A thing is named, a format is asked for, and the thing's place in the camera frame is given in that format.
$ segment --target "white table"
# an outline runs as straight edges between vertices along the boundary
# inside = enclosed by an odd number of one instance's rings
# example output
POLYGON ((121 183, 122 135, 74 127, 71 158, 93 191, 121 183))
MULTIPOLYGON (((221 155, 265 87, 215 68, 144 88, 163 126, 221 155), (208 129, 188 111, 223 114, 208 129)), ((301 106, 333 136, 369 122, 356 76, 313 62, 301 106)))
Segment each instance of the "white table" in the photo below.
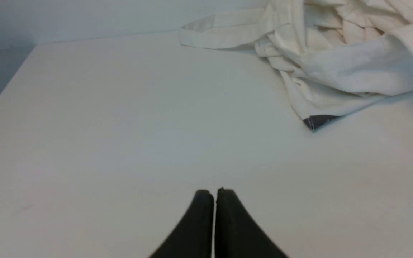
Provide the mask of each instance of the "white table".
POLYGON ((292 258, 413 257, 413 93, 310 132, 251 51, 38 46, 0 96, 0 258, 149 256, 235 189, 292 258))

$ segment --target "crumpled white cloth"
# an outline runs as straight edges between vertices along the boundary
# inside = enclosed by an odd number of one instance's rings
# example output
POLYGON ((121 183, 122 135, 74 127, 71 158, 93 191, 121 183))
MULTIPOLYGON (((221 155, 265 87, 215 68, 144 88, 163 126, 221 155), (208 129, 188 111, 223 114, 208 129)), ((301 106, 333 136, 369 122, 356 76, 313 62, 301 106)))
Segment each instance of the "crumpled white cloth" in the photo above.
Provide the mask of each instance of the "crumpled white cloth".
POLYGON ((270 0, 194 21, 179 36, 209 49, 254 42, 311 130, 413 91, 413 0, 270 0))

